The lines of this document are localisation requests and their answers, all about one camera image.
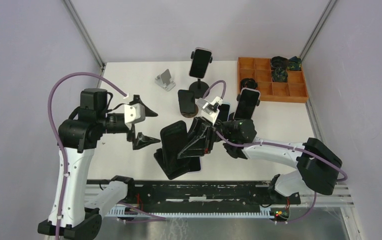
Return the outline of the black phone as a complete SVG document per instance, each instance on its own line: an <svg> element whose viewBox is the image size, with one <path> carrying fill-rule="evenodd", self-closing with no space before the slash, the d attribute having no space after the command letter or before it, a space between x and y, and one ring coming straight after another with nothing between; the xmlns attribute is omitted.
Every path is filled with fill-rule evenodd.
<svg viewBox="0 0 382 240"><path fill-rule="evenodd" d="M183 120L176 121L160 130L162 152L165 160L179 160L177 155L185 147L187 125Z"/></svg>

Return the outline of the black folding phone stand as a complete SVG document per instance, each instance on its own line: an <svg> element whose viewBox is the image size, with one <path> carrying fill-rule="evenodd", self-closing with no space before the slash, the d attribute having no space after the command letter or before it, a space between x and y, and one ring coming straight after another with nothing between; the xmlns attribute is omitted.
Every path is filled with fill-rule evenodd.
<svg viewBox="0 0 382 240"><path fill-rule="evenodd" d="M169 180L176 179L191 171L190 161L187 158L165 160L161 148L158 148L153 156Z"/></svg>

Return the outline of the silver folding phone stand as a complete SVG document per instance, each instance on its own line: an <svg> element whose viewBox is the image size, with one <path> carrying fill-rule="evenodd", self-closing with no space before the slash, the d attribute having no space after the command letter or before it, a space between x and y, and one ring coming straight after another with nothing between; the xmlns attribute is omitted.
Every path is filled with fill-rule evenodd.
<svg viewBox="0 0 382 240"><path fill-rule="evenodd" d="M155 83L167 92L176 86L169 69L156 76Z"/></svg>

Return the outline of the purple case phone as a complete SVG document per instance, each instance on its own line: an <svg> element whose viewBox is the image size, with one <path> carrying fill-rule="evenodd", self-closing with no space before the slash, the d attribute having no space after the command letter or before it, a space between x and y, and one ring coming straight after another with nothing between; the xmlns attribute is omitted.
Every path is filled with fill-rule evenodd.
<svg viewBox="0 0 382 240"><path fill-rule="evenodd" d="M201 158L200 157L191 157L188 162L189 172L196 173L201 171Z"/></svg>

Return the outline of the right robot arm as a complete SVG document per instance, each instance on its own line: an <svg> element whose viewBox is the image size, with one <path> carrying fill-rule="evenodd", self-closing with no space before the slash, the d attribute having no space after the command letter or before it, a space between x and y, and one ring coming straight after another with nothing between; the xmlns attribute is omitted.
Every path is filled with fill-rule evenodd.
<svg viewBox="0 0 382 240"><path fill-rule="evenodd" d="M342 160L321 140L310 137L305 142L279 142L257 136L253 120L238 119L209 122L203 117L193 120L187 143L177 157L202 157L209 154L216 142L223 142L234 159L265 160L293 168L271 180L268 199L281 204L294 193L311 190L330 196L337 182L345 181Z"/></svg>

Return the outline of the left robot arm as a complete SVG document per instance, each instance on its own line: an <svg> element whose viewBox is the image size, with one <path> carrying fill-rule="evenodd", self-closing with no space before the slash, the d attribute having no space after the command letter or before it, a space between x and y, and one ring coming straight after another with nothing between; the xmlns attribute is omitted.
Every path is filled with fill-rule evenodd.
<svg viewBox="0 0 382 240"><path fill-rule="evenodd" d="M105 89L87 88L80 104L58 128L60 170L54 205L49 217L37 227L39 234L65 240L93 240L103 218L120 201L136 198L134 180L115 176L106 188L90 200L85 199L88 172L98 141L104 134L126 134L134 150L158 143L157 138L135 131L135 124L157 114L139 95L123 105L122 113L109 107L113 94Z"/></svg>

